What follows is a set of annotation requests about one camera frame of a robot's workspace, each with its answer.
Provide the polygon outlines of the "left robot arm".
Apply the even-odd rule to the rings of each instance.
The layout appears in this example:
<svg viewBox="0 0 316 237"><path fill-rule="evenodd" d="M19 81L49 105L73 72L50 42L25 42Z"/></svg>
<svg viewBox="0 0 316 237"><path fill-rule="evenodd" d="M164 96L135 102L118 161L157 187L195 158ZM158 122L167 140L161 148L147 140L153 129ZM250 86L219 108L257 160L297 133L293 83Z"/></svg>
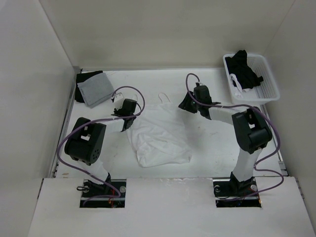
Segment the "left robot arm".
<svg viewBox="0 0 316 237"><path fill-rule="evenodd" d="M83 167L76 170L95 179L87 181L85 186L89 191L95 191L98 196L105 197L111 193L111 176L104 169L99 159L106 134L119 133L128 130L136 119L135 110L138 102L133 99L121 99L114 108L114 113L105 119L92 121L80 117L67 138L64 152Z"/></svg>

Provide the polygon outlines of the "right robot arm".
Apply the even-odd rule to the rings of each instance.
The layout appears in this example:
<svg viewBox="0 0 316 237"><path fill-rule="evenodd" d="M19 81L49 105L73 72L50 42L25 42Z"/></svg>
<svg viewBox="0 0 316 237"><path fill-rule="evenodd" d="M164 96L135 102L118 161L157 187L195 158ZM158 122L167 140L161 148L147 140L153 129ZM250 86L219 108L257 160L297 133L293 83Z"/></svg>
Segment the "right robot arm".
<svg viewBox="0 0 316 237"><path fill-rule="evenodd" d="M215 181L214 195L218 198L249 197L258 190L253 176L255 163L272 139L272 132L257 108L247 105L220 105L214 103L207 86L196 84L178 106L190 113L200 113L208 120L230 124L234 128L239 154L228 181Z"/></svg>

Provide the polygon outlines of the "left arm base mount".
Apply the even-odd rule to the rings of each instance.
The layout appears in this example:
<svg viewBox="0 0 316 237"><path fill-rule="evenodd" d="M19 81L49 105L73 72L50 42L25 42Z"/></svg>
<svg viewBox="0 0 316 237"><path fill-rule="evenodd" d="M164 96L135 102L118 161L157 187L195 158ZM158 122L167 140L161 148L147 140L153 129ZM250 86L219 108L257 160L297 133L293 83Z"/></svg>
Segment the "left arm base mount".
<svg viewBox="0 0 316 237"><path fill-rule="evenodd" d="M127 180L112 180L111 185L120 191L120 197L107 185L84 180L81 186L77 186L77 191L81 193L80 208L125 208Z"/></svg>

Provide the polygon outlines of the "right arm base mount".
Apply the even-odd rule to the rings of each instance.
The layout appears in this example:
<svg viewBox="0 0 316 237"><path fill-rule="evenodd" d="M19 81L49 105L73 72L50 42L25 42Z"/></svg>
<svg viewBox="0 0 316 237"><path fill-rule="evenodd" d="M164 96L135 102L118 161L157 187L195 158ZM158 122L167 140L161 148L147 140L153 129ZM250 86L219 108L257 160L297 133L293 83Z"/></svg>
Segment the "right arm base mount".
<svg viewBox="0 0 316 237"><path fill-rule="evenodd" d="M213 193L217 208L255 207L261 208L258 194L247 197L258 191L255 178L252 178L245 186L236 190L229 179L213 180Z"/></svg>

